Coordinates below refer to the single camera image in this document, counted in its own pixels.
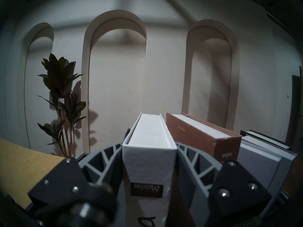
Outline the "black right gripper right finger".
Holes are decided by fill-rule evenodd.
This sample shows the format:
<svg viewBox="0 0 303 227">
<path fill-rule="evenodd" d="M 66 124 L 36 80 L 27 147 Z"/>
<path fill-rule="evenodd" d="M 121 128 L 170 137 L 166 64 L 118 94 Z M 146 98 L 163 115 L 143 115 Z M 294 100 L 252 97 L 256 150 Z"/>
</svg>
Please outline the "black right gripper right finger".
<svg viewBox="0 0 303 227">
<path fill-rule="evenodd" d="M 272 196 L 239 162 L 221 164 L 176 143 L 176 226 L 230 227 L 258 216 Z"/>
</svg>

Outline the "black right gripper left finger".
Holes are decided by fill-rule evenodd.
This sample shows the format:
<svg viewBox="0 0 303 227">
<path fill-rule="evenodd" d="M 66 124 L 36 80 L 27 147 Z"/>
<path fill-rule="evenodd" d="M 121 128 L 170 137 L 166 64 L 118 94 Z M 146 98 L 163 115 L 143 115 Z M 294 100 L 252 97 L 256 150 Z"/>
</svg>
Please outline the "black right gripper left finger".
<svg viewBox="0 0 303 227">
<path fill-rule="evenodd" d="M 109 184 L 118 201 L 118 210 L 124 210 L 122 181 L 122 144 L 114 144 L 87 154 L 85 157 L 66 158 L 45 175 L 28 196 L 31 205 L 27 211 L 38 209 L 74 194 L 74 187 L 82 191 L 91 185 Z"/>
</svg>

